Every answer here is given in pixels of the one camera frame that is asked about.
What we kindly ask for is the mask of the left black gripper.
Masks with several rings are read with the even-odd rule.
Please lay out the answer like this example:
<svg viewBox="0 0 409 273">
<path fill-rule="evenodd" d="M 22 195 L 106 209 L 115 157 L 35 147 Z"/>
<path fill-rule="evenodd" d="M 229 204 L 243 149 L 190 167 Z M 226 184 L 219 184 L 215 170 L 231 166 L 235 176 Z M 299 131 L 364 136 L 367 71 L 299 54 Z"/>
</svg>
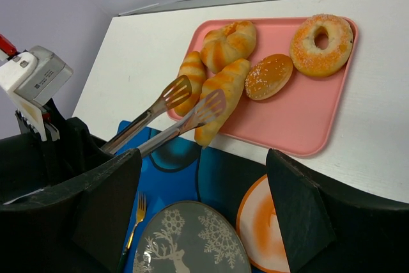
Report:
<svg viewBox="0 0 409 273">
<path fill-rule="evenodd" d="M 91 135 L 79 118 L 64 119 L 52 99 L 42 116 L 46 141 L 21 111 L 15 112 L 20 134 L 1 140 L 2 203 L 57 185 L 113 158 L 100 149 L 104 140 Z"/>
</svg>

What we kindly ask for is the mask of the pink tray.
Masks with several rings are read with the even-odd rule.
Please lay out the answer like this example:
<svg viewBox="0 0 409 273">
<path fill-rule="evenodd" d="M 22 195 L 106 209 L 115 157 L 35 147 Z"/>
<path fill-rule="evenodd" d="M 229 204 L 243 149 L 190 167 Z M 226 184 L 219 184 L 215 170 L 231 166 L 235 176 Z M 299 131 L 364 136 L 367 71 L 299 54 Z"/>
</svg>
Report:
<svg viewBox="0 0 409 273">
<path fill-rule="evenodd" d="M 356 23 L 343 18 L 350 23 L 354 43 L 350 58 L 342 69 L 325 78 L 308 77 L 294 69 L 283 89 L 266 100 L 253 101 L 244 92 L 217 137 L 226 136 L 264 148 L 276 148 L 297 157 L 320 152 L 332 133 L 359 39 Z M 293 35 L 307 19 L 249 19 L 257 30 L 257 46 L 248 58 L 252 66 L 271 54 L 289 55 Z M 209 31 L 235 21 L 219 19 L 203 22 L 194 30 L 186 54 L 200 51 Z"/>
</svg>

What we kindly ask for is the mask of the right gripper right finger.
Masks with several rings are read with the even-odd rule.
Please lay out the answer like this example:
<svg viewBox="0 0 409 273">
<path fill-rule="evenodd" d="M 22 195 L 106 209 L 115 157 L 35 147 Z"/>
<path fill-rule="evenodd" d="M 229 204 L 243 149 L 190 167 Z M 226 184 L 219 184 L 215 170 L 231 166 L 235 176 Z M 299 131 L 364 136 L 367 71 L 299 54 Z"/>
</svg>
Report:
<svg viewBox="0 0 409 273">
<path fill-rule="evenodd" d="M 408 272 L 408 204 L 358 190 L 279 150 L 266 167 L 291 272 Z"/>
</svg>

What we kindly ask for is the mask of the small sesame bun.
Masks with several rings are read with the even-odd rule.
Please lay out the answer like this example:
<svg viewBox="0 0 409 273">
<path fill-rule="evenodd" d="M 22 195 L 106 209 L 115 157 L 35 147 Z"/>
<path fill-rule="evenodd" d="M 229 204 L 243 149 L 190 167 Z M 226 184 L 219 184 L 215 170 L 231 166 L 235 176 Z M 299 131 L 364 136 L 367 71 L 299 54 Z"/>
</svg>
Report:
<svg viewBox="0 0 409 273">
<path fill-rule="evenodd" d="M 284 54 L 272 54 L 259 61 L 245 80 L 245 93 L 251 100 L 264 100 L 275 95 L 289 81 L 293 62 Z"/>
</svg>

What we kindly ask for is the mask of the sugared donut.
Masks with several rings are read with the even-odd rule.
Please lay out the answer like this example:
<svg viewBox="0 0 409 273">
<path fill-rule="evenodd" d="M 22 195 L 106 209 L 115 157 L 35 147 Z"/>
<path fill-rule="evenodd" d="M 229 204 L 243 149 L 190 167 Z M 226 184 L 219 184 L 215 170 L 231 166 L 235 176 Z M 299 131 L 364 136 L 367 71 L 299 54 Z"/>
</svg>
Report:
<svg viewBox="0 0 409 273">
<path fill-rule="evenodd" d="M 353 49 L 353 31 L 347 20 L 331 14 L 306 19 L 289 46 L 295 68 L 309 77 L 328 77 L 338 72 Z"/>
</svg>

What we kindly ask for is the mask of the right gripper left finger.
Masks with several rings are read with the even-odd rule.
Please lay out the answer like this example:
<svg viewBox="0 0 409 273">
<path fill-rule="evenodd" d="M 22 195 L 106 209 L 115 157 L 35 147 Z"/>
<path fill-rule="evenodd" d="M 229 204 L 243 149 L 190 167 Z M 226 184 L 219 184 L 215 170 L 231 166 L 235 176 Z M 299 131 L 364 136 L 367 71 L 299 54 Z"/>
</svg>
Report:
<svg viewBox="0 0 409 273">
<path fill-rule="evenodd" d="M 116 272 L 141 166 L 139 150 L 128 150 L 1 206 L 1 272 Z"/>
</svg>

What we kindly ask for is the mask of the round striped bread roll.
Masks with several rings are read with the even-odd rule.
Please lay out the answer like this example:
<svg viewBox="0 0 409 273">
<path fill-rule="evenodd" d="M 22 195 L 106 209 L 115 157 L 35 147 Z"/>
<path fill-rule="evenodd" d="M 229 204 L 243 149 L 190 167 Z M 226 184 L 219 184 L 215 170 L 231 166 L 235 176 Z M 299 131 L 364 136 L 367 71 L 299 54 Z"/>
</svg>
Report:
<svg viewBox="0 0 409 273">
<path fill-rule="evenodd" d="M 249 20 L 239 20 L 209 31 L 203 39 L 200 58 L 216 74 L 240 58 L 247 59 L 256 42 L 255 25 Z"/>
</svg>

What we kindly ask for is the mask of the blue cartoon placemat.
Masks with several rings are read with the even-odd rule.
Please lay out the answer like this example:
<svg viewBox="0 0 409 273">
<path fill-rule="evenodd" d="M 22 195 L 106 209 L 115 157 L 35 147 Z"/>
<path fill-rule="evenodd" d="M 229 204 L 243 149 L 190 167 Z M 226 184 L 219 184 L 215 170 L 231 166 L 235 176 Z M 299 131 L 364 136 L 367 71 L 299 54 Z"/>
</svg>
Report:
<svg viewBox="0 0 409 273">
<path fill-rule="evenodd" d="M 146 225 L 180 201 L 208 205 L 232 225 L 247 253 L 250 272 L 289 271 L 264 165 L 215 148 L 202 149 L 179 137 L 143 159 L 138 192 L 146 195 L 147 210 L 135 230 L 125 272 L 133 272 Z"/>
</svg>

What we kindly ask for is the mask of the grey reindeer plate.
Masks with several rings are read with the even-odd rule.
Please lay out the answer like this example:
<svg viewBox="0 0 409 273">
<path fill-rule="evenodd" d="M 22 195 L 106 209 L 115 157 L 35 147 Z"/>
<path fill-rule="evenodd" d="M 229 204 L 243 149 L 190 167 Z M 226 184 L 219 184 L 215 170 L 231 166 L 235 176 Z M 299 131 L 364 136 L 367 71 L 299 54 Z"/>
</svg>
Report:
<svg viewBox="0 0 409 273">
<path fill-rule="evenodd" d="M 133 272 L 250 272 L 245 248 L 230 223 L 197 201 L 180 201 L 146 225 Z"/>
</svg>

